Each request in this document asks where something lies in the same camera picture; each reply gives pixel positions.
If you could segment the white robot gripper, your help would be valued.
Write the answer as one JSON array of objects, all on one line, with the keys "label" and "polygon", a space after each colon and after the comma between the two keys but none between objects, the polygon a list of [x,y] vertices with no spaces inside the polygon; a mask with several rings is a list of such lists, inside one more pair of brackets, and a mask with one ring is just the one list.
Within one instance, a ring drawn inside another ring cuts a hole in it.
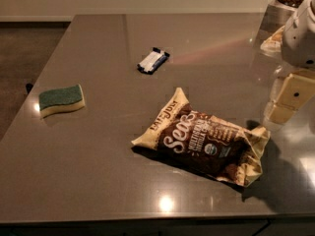
[{"label": "white robot gripper", "polygon": [[[284,26],[282,57],[293,67],[315,67],[315,0],[304,0]],[[264,121],[285,124],[315,95],[315,72],[296,70],[277,77]]]}]

